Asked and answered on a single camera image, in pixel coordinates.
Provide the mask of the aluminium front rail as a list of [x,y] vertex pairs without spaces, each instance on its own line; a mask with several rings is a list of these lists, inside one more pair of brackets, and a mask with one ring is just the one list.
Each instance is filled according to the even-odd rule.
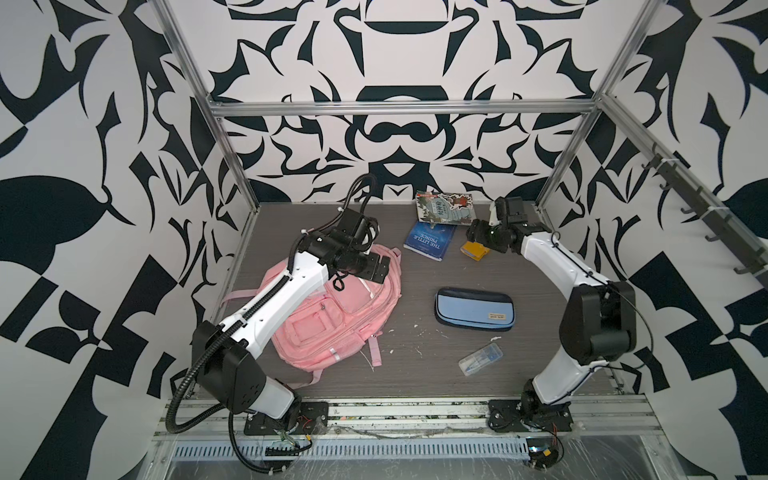
[[643,395],[577,395],[557,420],[516,419],[517,400],[491,397],[310,399],[291,436],[396,439],[458,436],[541,437],[559,439],[632,436],[666,438],[659,419]]

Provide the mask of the pink student backpack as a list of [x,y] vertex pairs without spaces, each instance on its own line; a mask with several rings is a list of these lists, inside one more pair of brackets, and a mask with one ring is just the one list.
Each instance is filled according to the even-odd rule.
[[305,298],[271,338],[279,357],[311,373],[314,383],[323,370],[364,346],[370,347],[371,365],[381,364],[376,338],[401,296],[401,252],[379,244],[371,251],[390,259],[383,283],[348,276],[338,291],[328,281]]

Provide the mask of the grey hook rack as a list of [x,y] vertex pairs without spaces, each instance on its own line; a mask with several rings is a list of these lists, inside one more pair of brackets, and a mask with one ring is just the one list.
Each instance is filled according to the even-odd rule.
[[663,180],[660,185],[662,194],[657,205],[660,227],[664,203],[669,192],[674,192],[684,203],[680,208],[681,214],[688,219],[702,221],[711,232],[705,239],[722,243],[740,262],[741,266],[735,267],[734,272],[737,275],[753,276],[767,289],[766,244],[684,162],[663,156],[657,143],[653,143],[650,148],[642,147],[641,152],[648,159],[643,170],[653,170]]

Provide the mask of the clear plastic ruler box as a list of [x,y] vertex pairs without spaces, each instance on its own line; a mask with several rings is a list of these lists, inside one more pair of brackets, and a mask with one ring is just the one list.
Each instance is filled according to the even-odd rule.
[[465,376],[472,376],[503,357],[500,347],[492,342],[467,355],[458,362],[459,369]]

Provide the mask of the small yellow notebook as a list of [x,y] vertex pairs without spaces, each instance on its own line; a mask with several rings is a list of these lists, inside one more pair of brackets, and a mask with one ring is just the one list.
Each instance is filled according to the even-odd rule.
[[467,241],[462,245],[461,252],[468,258],[480,261],[490,253],[490,249],[480,243]]

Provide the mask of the illustrated Chinese story book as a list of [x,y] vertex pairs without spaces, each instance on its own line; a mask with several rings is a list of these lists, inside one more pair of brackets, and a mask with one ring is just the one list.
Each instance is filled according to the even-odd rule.
[[469,226],[476,219],[470,194],[418,192],[415,203],[422,223]]

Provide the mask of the aluminium frame crossbar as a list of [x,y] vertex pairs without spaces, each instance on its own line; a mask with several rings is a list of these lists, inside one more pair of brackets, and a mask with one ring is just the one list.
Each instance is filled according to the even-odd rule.
[[585,113],[596,102],[565,100],[447,100],[447,101],[340,101],[340,102],[208,102],[216,117],[430,115],[505,113]]

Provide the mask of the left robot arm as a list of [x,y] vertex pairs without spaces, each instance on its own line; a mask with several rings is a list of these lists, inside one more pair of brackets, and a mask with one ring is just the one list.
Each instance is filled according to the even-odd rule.
[[251,300],[218,324],[205,321],[192,340],[192,365],[177,388],[192,382],[233,414],[248,410],[282,419],[298,403],[292,388],[267,376],[258,358],[289,316],[335,274],[382,284],[391,257],[372,251],[378,221],[352,208],[328,224],[304,230],[284,266]]

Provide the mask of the small green circuit board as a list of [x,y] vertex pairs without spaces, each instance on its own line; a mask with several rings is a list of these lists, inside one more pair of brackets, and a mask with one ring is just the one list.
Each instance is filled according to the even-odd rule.
[[543,437],[529,438],[526,443],[528,451],[526,465],[535,470],[549,470],[564,458],[564,448],[554,437],[549,439]]

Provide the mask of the blue pencil case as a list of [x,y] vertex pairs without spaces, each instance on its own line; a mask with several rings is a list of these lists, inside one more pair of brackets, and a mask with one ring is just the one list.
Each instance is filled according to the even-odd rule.
[[473,330],[506,332],[516,321],[509,295],[456,287],[438,290],[434,314],[441,324]]

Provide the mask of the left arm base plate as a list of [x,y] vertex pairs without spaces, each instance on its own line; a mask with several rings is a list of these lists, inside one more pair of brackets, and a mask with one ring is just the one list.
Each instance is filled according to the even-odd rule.
[[315,430],[323,430],[327,426],[328,417],[328,402],[299,401],[278,419],[261,412],[249,411],[243,433],[246,436],[265,436],[280,431],[299,435],[312,434]]

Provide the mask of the blue Little Prince book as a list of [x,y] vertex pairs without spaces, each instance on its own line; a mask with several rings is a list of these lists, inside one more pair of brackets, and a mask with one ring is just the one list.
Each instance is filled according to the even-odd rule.
[[434,261],[442,261],[453,239],[455,225],[416,222],[408,233],[404,248]]

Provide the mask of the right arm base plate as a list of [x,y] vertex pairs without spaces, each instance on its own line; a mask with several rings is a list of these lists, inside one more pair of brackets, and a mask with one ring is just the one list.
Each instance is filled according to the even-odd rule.
[[570,403],[539,405],[523,400],[490,400],[487,426],[494,432],[571,432]]

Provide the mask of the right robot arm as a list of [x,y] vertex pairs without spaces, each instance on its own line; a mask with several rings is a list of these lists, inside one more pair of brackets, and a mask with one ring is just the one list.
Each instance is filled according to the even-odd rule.
[[494,200],[489,219],[473,221],[467,239],[522,256],[567,300],[559,325],[560,347],[545,369],[526,383],[513,415],[530,428],[549,427],[567,416],[571,397],[595,372],[635,349],[634,290],[576,258],[562,246],[558,233],[528,215],[520,197]]

